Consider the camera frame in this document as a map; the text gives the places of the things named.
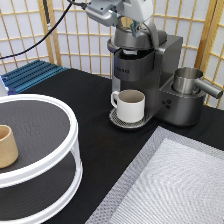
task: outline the tan ceramic cup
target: tan ceramic cup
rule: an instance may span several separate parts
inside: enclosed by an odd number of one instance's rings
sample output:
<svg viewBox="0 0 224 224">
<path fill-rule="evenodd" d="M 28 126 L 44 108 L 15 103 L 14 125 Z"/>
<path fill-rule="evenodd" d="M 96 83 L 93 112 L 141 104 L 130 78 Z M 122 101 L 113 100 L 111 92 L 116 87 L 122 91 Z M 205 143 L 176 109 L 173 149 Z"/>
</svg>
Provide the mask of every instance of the tan ceramic cup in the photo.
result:
<svg viewBox="0 0 224 224">
<path fill-rule="evenodd" d="M 0 125 L 0 168 L 14 163 L 18 155 L 19 153 L 12 129 L 6 125 Z"/>
</svg>

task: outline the coffee maker drip tray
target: coffee maker drip tray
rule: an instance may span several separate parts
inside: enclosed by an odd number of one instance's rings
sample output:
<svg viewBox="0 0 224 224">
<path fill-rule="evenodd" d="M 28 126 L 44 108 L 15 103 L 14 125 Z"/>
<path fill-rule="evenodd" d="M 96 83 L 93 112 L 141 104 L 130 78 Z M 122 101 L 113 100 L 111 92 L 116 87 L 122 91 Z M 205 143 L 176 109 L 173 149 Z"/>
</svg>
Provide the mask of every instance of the coffee maker drip tray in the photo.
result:
<svg viewBox="0 0 224 224">
<path fill-rule="evenodd" d="M 109 115 L 110 121 L 112 122 L 112 124 L 114 124 L 116 127 L 124 129 L 126 131 L 134 131 L 136 129 L 142 128 L 144 127 L 149 120 L 152 118 L 153 116 L 145 111 L 145 116 L 143 117 L 142 120 L 135 122 L 135 123 L 126 123 L 124 121 L 121 121 L 118 117 L 117 117 L 117 111 L 114 108 Z"/>
</svg>

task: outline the mug handle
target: mug handle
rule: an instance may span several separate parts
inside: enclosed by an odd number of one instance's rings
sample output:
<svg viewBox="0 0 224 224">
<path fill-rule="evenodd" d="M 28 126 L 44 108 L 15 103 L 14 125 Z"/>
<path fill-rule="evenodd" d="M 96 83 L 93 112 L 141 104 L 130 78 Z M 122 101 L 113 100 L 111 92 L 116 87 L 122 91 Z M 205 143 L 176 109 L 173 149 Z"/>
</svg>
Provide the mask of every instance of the mug handle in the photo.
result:
<svg viewBox="0 0 224 224">
<path fill-rule="evenodd" d="M 114 91 L 114 92 L 111 94 L 111 104 L 112 104 L 115 108 L 117 108 L 117 104 L 114 102 L 114 95 L 115 95 L 115 94 L 118 96 L 119 92 L 118 92 L 118 91 Z"/>
</svg>

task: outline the black tablecloth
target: black tablecloth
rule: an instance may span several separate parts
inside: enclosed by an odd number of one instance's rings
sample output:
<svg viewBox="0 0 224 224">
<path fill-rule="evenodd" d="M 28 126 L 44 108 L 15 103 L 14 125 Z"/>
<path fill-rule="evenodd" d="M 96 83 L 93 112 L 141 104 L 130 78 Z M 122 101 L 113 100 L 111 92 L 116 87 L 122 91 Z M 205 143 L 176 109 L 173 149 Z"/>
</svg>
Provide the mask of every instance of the black tablecloth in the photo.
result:
<svg viewBox="0 0 224 224">
<path fill-rule="evenodd" d="M 79 123 L 83 179 L 71 202 L 47 224 L 85 223 L 158 126 L 224 149 L 224 111 L 205 106 L 190 128 L 153 119 L 136 132 L 118 130 L 109 121 L 111 85 L 109 79 L 70 69 L 23 92 L 64 101 Z"/>
</svg>

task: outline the metal pitcher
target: metal pitcher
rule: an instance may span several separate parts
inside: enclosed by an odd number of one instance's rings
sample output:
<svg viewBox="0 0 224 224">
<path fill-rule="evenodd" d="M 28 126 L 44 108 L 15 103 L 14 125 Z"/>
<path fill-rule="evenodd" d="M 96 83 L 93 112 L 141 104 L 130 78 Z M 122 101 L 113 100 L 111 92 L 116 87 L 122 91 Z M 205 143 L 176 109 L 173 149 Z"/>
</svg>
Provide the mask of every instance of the metal pitcher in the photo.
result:
<svg viewBox="0 0 224 224">
<path fill-rule="evenodd" d="M 193 95 L 200 90 L 219 99 L 223 91 L 202 80 L 203 72 L 196 68 L 179 68 L 175 71 L 173 89 L 181 94 Z"/>
</svg>

